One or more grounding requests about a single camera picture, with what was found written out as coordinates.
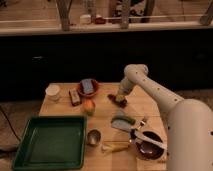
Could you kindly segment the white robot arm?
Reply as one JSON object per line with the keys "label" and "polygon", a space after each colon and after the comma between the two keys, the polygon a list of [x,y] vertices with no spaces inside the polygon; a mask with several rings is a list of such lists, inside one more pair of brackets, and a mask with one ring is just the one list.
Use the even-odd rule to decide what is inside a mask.
{"label": "white robot arm", "polygon": [[144,64],[124,68],[116,100],[134,86],[157,103],[167,130],[167,171],[213,171],[213,110],[204,102],[186,99],[147,77]]}

